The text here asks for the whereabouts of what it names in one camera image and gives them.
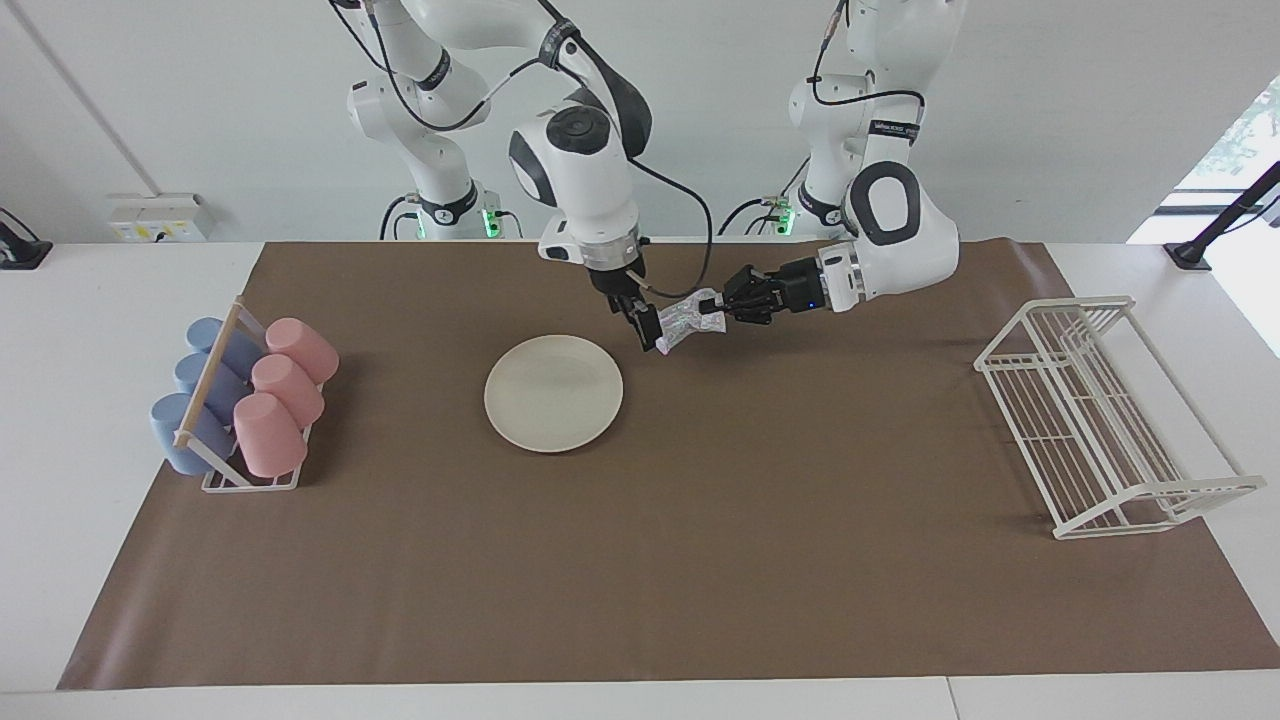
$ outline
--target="electrical outlet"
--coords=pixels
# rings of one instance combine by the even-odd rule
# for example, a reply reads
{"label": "electrical outlet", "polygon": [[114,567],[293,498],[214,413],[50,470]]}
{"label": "electrical outlet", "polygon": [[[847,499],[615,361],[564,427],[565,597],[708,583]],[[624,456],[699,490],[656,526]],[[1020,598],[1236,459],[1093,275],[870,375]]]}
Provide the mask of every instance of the electrical outlet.
{"label": "electrical outlet", "polygon": [[120,242],[148,242],[142,237],[142,227],[138,224],[141,208],[116,208],[111,211],[108,223]]}
{"label": "electrical outlet", "polygon": [[195,195],[114,196],[111,228],[125,242],[207,242],[214,219]]}

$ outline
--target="cup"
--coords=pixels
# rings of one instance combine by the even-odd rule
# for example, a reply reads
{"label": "cup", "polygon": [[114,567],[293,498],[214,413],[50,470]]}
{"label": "cup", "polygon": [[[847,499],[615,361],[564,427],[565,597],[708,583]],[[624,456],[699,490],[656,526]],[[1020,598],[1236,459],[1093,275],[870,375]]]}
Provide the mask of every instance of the cup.
{"label": "cup", "polygon": [[[191,396],[179,392],[168,395],[151,406],[151,429],[164,448],[164,455],[169,459],[173,469],[183,475],[204,475],[212,470],[212,466],[204,457],[196,455],[191,448],[178,450],[173,446],[174,436],[182,427],[182,416],[187,413]],[[193,434],[214,451],[215,455],[227,460],[236,450],[236,442],[225,428],[214,418],[209,407],[200,409]]]}
{"label": "cup", "polygon": [[259,478],[279,478],[302,466],[307,443],[280,398],[266,392],[236,404],[236,437],[248,471]]}
{"label": "cup", "polygon": [[[196,352],[183,357],[173,370],[173,379],[178,389],[187,395],[196,395],[196,384],[201,373],[209,364],[207,352]],[[250,389],[244,380],[239,379],[224,363],[219,363],[214,369],[214,382],[205,396],[205,407],[218,418],[223,427],[230,425],[236,411],[236,404],[248,397]]]}
{"label": "cup", "polygon": [[314,384],[324,384],[338,372],[338,351],[311,325],[297,318],[284,318],[266,328],[266,347],[288,355],[306,370]]}
{"label": "cup", "polygon": [[253,389],[274,395],[298,428],[315,423],[324,413],[324,396],[306,370],[285,355],[268,355],[253,365]]}
{"label": "cup", "polygon": [[[187,345],[196,352],[210,352],[218,333],[223,331],[223,322],[216,318],[201,318],[187,328]],[[227,343],[227,352],[223,354],[223,365],[227,365],[239,379],[248,382],[253,374],[253,363],[266,355],[262,348],[253,342],[239,328],[232,331],[232,338]]]}

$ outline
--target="green indicator light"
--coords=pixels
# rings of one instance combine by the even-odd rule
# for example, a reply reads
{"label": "green indicator light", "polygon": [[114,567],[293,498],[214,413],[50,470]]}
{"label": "green indicator light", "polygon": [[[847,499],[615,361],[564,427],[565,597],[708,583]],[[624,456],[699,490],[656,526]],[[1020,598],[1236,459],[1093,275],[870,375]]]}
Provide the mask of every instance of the green indicator light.
{"label": "green indicator light", "polygon": [[490,240],[502,234],[502,224],[498,223],[498,215],[493,210],[484,211],[484,224]]}
{"label": "green indicator light", "polygon": [[778,202],[777,209],[781,210],[781,213],[778,214],[778,222],[774,225],[774,229],[778,234],[791,234],[791,231],[795,229],[796,211],[786,200]]}

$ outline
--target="blue plastic cup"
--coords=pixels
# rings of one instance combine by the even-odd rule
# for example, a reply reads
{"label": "blue plastic cup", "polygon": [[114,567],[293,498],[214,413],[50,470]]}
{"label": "blue plastic cup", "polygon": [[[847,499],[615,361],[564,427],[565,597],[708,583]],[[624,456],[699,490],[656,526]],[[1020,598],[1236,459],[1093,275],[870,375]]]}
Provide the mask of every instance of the blue plastic cup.
{"label": "blue plastic cup", "polygon": [[[178,363],[173,370],[173,380],[179,392],[196,395],[196,384],[200,383],[200,375],[205,372],[209,360],[207,352],[196,352]],[[224,427],[230,425],[236,416],[236,404],[248,395],[250,389],[244,382],[224,363],[219,363],[218,369],[214,370],[214,383],[209,388],[209,395],[205,396],[205,407],[209,407],[214,418],[218,418],[218,421]]]}
{"label": "blue plastic cup", "polygon": [[[212,470],[212,466],[205,462],[204,457],[196,455],[189,448],[178,450],[173,446],[174,434],[182,427],[182,416],[187,413],[189,404],[191,396],[184,392],[160,398],[159,402],[151,406],[151,429],[155,430],[156,439],[160,441],[160,447],[164,448],[164,455],[169,459],[169,464],[173,465],[174,470],[183,475],[204,475]],[[200,410],[195,436],[223,460],[230,457],[232,451],[236,448],[236,442],[232,439],[230,433],[223,428],[221,423],[218,421],[218,418],[214,418],[214,414],[207,407],[201,407]]]}
{"label": "blue plastic cup", "polygon": [[[223,322],[216,318],[201,318],[187,328],[187,345],[196,352],[209,352],[214,348],[218,333],[223,332]],[[248,382],[253,377],[253,365],[266,355],[256,342],[239,328],[232,332],[232,340],[223,354],[227,365],[239,379]]]}

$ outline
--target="dish rack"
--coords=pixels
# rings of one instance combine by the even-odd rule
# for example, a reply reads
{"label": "dish rack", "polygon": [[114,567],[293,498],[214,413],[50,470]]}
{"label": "dish rack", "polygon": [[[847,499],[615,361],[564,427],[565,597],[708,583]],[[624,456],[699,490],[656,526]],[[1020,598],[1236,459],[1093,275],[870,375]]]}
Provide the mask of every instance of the dish rack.
{"label": "dish rack", "polygon": [[[201,489],[207,493],[220,495],[220,493],[246,493],[246,492],[278,492],[287,491],[298,487],[298,478],[302,475],[302,465],[287,474],[278,478],[257,478],[243,469],[243,461],[239,457],[239,442],[237,442],[232,448],[232,456],[228,460],[223,460],[216,452],[209,448],[207,445],[201,442],[196,437],[196,421],[200,418],[200,411],[205,405],[205,400],[209,397],[209,391],[212,388],[215,370],[218,364],[223,361],[223,355],[227,354],[227,346],[230,343],[232,334],[237,328],[242,328],[253,342],[261,347],[266,347],[266,329],[262,327],[257,318],[255,318],[247,307],[244,307],[244,299],[237,297],[232,304],[230,310],[227,313],[227,319],[223,320],[223,328],[218,333],[218,338],[214,341],[214,347],[209,351],[209,361],[205,365],[205,372],[200,375],[200,382],[196,383],[196,391],[192,393],[191,402],[187,405],[187,414],[182,418],[182,425],[179,425],[178,432],[174,433],[173,446],[178,450],[191,450],[200,457],[209,462],[214,469],[205,474],[201,482]],[[319,386],[320,392],[324,392],[324,386]],[[311,443],[311,428],[314,425],[307,425],[302,429],[302,441],[307,445]],[[228,430],[234,436],[236,429],[228,428]]]}
{"label": "dish rack", "polygon": [[[1132,297],[1028,302],[974,363],[1059,539],[1164,532],[1266,487],[1240,470],[1134,319],[1133,306]],[[1121,325],[1140,338],[1236,477],[1192,479],[1170,455],[1103,345],[1103,336]]]}

